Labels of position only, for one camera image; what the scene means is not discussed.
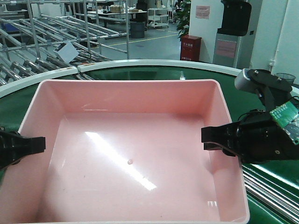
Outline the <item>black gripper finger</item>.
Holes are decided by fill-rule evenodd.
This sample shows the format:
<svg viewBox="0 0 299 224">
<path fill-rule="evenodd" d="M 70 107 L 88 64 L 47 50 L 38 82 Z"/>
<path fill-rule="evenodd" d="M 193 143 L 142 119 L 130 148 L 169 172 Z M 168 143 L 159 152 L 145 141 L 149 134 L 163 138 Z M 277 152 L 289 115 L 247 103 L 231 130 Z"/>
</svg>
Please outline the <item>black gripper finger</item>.
<svg viewBox="0 0 299 224">
<path fill-rule="evenodd" d="M 43 153 L 45 137 L 24 137 L 19 133 L 0 132 L 0 169 L 17 164 L 22 158 Z"/>
</svg>

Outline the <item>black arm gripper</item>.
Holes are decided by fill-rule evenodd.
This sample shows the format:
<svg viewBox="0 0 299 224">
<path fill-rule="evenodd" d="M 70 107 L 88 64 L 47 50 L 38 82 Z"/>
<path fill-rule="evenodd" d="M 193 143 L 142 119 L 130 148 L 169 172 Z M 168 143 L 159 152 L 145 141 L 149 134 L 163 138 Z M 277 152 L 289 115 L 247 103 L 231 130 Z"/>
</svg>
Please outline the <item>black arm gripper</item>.
<svg viewBox="0 0 299 224">
<path fill-rule="evenodd" d="M 299 146 L 293 144 L 266 111 L 250 110 L 241 115 L 238 122 L 201 129 L 204 150 L 221 150 L 227 156 L 235 157 L 235 154 L 214 143 L 223 143 L 237 137 L 237 149 L 242 163 L 263 164 L 299 159 Z"/>
</svg>

